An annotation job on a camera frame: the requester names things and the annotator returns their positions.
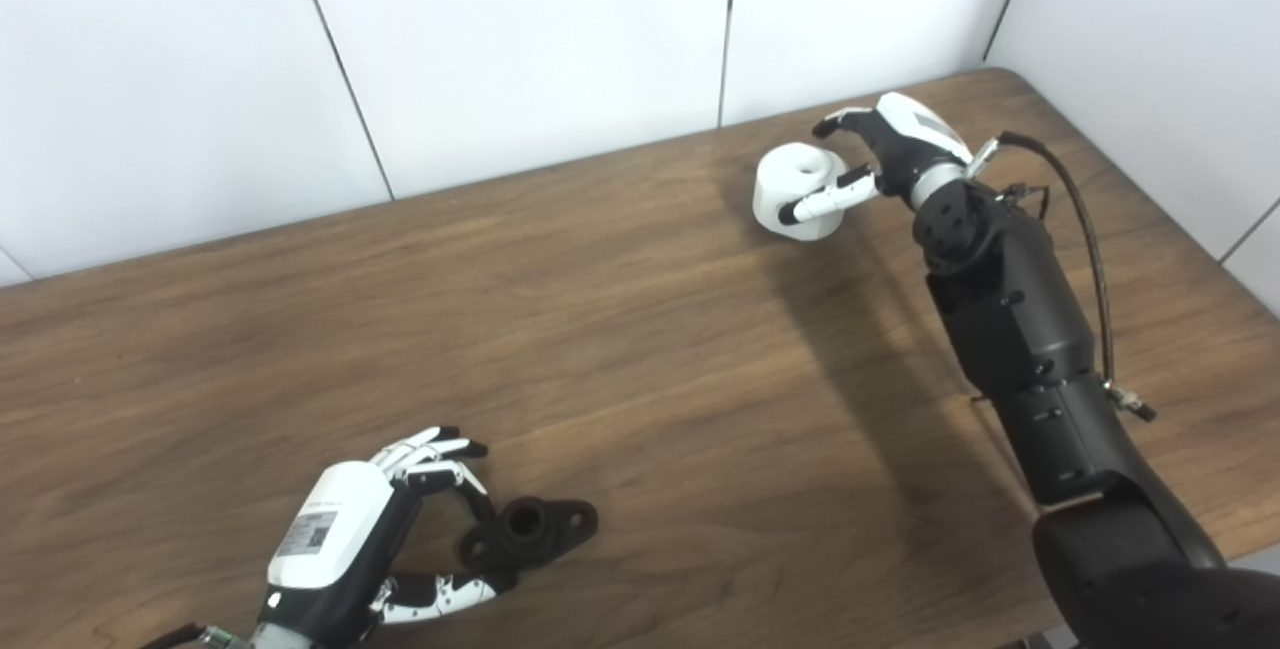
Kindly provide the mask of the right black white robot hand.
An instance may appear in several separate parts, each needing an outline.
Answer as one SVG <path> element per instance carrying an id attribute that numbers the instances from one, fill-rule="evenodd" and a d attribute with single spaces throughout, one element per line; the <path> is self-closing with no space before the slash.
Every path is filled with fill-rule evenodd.
<path id="1" fill-rule="evenodd" d="M 970 178 L 977 156 L 947 122 L 905 93 L 883 93 L 872 108 L 841 108 L 812 129 L 817 140 L 837 131 L 858 134 L 873 163 L 847 172 L 827 187 L 781 204 L 776 218 L 785 228 L 832 212 L 844 212 L 869 198 L 904 198 L 911 207 L 919 186 L 940 187 Z"/>

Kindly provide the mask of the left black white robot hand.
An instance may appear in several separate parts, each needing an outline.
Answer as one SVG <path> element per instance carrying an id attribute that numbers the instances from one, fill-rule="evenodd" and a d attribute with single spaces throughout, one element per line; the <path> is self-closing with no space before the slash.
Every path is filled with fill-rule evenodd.
<path id="1" fill-rule="evenodd" d="M 269 562 L 250 645 L 353 648 L 380 627 L 439 620 L 515 590 L 512 571 L 392 570 L 426 498 L 456 492 L 474 518 L 495 516 L 468 467 L 486 453 L 456 426 L 431 426 L 328 467 Z"/>

